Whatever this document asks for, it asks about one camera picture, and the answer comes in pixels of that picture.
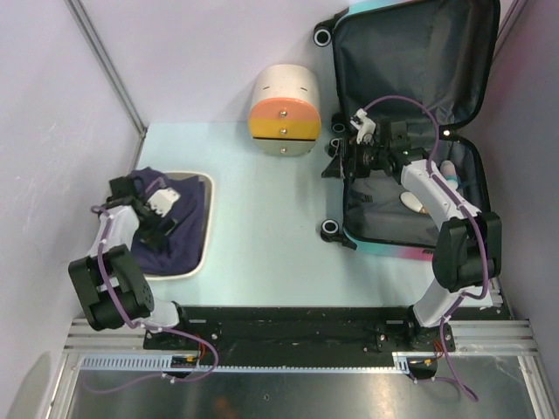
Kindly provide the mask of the navy garment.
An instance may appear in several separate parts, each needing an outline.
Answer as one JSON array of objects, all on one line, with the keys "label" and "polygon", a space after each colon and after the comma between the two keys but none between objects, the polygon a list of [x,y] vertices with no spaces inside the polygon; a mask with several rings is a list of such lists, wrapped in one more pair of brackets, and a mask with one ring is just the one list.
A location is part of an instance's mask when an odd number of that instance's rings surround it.
[{"label": "navy garment", "polygon": [[141,270],[151,276],[175,276],[194,271],[204,244],[206,183],[200,175],[174,178],[150,167],[130,173],[136,190],[149,199],[155,192],[172,188],[179,194],[169,212],[158,223],[161,237],[151,246],[135,234],[132,254]]}]

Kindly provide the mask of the cream round drawer cabinet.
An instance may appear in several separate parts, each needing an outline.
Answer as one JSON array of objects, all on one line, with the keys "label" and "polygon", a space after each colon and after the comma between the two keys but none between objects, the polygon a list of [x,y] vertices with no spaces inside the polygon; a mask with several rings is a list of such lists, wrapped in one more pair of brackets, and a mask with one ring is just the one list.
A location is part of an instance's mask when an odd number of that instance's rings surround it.
[{"label": "cream round drawer cabinet", "polygon": [[250,136],[269,155],[305,155],[321,133],[320,104],[313,72],[302,65],[271,65],[255,80],[248,113]]}]

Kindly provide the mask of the white rectangular tray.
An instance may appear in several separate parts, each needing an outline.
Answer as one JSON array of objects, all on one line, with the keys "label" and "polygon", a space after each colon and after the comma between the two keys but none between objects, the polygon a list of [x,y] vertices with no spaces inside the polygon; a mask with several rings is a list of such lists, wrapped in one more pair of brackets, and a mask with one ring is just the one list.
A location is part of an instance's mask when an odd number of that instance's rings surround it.
[{"label": "white rectangular tray", "polygon": [[214,179],[200,171],[165,171],[164,174],[169,179],[174,179],[177,181],[182,181],[185,179],[189,179],[191,177],[197,177],[199,181],[204,183],[204,221],[203,221],[203,228],[202,228],[202,242],[200,247],[200,258],[198,261],[197,266],[189,272],[177,274],[177,275],[166,275],[166,276],[158,276],[158,275],[145,275],[145,278],[148,282],[157,282],[157,281],[174,281],[174,280],[183,280],[187,278],[195,277],[203,268],[206,261],[208,248],[210,244],[211,238],[211,230],[212,230],[212,223],[214,218],[214,198],[216,192],[216,186]]}]

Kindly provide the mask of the white tube pink band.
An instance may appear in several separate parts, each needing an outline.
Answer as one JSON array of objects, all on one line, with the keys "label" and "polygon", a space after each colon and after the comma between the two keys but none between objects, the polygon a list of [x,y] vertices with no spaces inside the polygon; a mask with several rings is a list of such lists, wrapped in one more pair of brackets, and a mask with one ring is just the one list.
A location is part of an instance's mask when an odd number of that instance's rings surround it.
[{"label": "white tube pink band", "polygon": [[452,189],[457,190],[459,188],[459,177],[455,165],[449,161],[442,161],[440,164],[440,173],[450,185]]}]

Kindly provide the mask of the pink and teal kids suitcase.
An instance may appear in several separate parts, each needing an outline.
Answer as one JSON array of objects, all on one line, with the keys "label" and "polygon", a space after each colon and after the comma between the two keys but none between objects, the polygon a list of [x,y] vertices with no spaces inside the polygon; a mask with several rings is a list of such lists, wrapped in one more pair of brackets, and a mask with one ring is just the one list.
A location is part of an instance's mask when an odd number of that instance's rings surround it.
[{"label": "pink and teal kids suitcase", "polygon": [[[481,109],[500,20],[497,1],[363,1],[314,27],[313,41],[330,47],[340,109],[332,116],[338,138],[351,139],[350,118],[362,108],[381,134],[389,126],[435,163],[451,161],[459,193],[490,210],[487,181],[476,146],[459,134]],[[365,190],[376,211],[413,218],[401,189],[382,171]],[[421,250],[393,247],[363,252],[429,259]]]}]

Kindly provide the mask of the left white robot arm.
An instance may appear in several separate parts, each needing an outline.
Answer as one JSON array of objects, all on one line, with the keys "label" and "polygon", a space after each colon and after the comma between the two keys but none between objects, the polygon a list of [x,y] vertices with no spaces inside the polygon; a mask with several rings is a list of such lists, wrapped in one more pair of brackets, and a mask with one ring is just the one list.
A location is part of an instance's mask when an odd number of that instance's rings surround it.
[{"label": "left white robot arm", "polygon": [[131,252],[136,237],[152,251],[162,249],[176,227],[165,217],[180,194],[162,178],[146,187],[140,177],[125,175],[109,186],[107,200],[91,208],[100,229],[90,251],[68,266],[85,318],[95,331],[139,327],[162,332],[173,348],[187,347],[192,326],[180,319],[178,304],[154,297]]}]

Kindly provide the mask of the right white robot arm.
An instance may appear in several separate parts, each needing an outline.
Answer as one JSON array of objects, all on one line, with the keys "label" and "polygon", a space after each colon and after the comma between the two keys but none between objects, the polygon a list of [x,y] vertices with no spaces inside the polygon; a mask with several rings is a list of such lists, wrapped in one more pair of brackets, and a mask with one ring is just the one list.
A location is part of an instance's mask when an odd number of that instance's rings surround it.
[{"label": "right white robot arm", "polygon": [[[333,139],[328,154],[332,161],[322,175],[343,180],[343,222],[325,220],[321,239],[363,252],[398,247],[417,256],[426,250],[434,279],[391,337],[412,350],[443,340],[445,323],[461,302],[483,299],[489,281],[500,274],[500,218],[468,202],[428,160],[427,151],[398,139],[393,126],[372,144]],[[376,211],[374,197],[365,190],[377,170],[396,179],[401,197],[418,200],[415,217]]]}]

